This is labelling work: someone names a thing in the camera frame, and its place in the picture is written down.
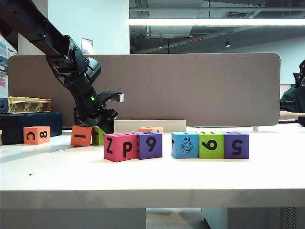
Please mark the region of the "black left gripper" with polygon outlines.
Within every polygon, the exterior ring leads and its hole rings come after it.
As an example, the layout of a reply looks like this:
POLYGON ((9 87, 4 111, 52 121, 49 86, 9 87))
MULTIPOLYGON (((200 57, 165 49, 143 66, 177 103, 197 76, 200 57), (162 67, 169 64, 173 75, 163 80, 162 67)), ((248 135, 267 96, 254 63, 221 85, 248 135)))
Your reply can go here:
POLYGON ((118 116, 114 109, 102 109, 82 112, 77 107, 74 108, 74 124, 79 126, 95 126, 106 134, 114 133, 114 120, 118 116))

